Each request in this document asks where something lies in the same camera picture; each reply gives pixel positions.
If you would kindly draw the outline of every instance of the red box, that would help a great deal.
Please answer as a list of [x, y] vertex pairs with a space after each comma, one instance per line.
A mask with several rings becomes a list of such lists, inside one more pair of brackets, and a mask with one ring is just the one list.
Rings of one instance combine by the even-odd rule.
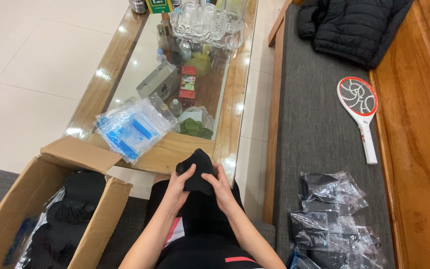
[[179, 101], [183, 107], [195, 105], [196, 67], [182, 66], [182, 83], [180, 84]]

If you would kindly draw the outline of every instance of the electric fly swatter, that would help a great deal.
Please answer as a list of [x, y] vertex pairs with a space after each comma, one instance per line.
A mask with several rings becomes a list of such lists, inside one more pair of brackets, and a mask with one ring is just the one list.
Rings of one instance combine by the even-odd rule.
[[366, 81], [354, 76], [343, 78], [338, 83], [337, 90], [339, 101], [355, 119], [361, 130], [367, 163], [376, 164], [376, 151], [371, 130], [369, 130], [369, 123], [377, 109], [376, 92]]

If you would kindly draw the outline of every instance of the pink stripe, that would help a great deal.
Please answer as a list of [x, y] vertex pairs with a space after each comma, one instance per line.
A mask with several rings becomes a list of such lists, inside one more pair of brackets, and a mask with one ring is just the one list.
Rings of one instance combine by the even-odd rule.
[[254, 260], [252, 260], [252, 259], [250, 259], [250, 258], [247, 258], [247, 257], [233, 257], [233, 258], [226, 258], [226, 259], [225, 259], [225, 262], [231, 262], [231, 261], [243, 261], [243, 260], [246, 260], [246, 261], [252, 261], [252, 262], [254, 262], [254, 263], [257, 263], [256, 261], [254, 261]]
[[179, 223], [180, 219], [181, 217], [175, 218], [173, 220], [172, 227], [170, 227], [170, 232], [169, 232], [169, 235], [167, 236], [167, 240], [165, 240], [164, 247], [167, 244], [167, 242], [170, 240], [170, 238], [172, 238], [173, 232], [175, 231], [175, 228], [177, 227], [177, 224]]

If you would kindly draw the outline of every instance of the red racket rim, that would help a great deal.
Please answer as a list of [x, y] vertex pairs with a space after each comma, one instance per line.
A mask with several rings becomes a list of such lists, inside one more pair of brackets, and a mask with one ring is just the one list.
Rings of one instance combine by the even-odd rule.
[[348, 76], [348, 77], [345, 77], [345, 78], [343, 78], [339, 83], [338, 83], [338, 91], [339, 91], [339, 94], [341, 95], [341, 85], [343, 84], [343, 82], [345, 82], [345, 81], [347, 81], [348, 79], [355, 79], [355, 80], [358, 80], [358, 81], [360, 81], [360, 82], [362, 82], [362, 83], [364, 83], [370, 90], [371, 90], [371, 92], [373, 93], [373, 96], [374, 96], [374, 108], [373, 108], [373, 110], [370, 112], [370, 113], [359, 113], [359, 112], [357, 112], [357, 111], [355, 111], [355, 110], [353, 110], [352, 108], [350, 108], [350, 107], [348, 107], [351, 111], [353, 111], [354, 113], [356, 113], [356, 114], [358, 114], [358, 115], [360, 115], [360, 116], [364, 116], [364, 117], [366, 117], [366, 116], [371, 116], [372, 114], [374, 114], [374, 113], [376, 113], [376, 110], [377, 110], [377, 95], [376, 95], [376, 92], [374, 91], [374, 89], [373, 89], [373, 87], [371, 87], [371, 85], [369, 85], [369, 83], [367, 83], [366, 81], [364, 81], [364, 80], [362, 80], [362, 79], [360, 79], [359, 77], [355, 77], [355, 76]]

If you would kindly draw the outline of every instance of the glass coffee table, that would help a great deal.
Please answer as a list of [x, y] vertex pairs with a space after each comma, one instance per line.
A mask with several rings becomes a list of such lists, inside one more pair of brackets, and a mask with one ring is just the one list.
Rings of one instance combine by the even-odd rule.
[[[167, 13], [137, 14], [128, 8], [64, 135], [109, 149], [94, 132], [95, 116], [157, 92], [167, 105], [177, 99], [184, 111], [195, 112], [183, 113], [180, 128], [167, 134], [136, 164], [120, 161], [117, 165], [169, 175], [177, 163], [201, 148], [212, 161], [223, 165], [233, 184], [256, 6], [257, 0], [248, 1], [248, 37], [238, 50], [190, 44], [191, 56], [173, 46], [183, 40], [160, 38], [158, 25], [166, 25], [161, 21], [169, 20]], [[159, 47], [167, 58], [162, 65], [157, 61]], [[180, 91], [181, 73], [190, 71], [186, 66], [196, 67], [194, 98], [190, 92], [186, 96], [187, 92]], [[195, 131], [193, 122], [186, 121], [193, 117], [203, 123]]]

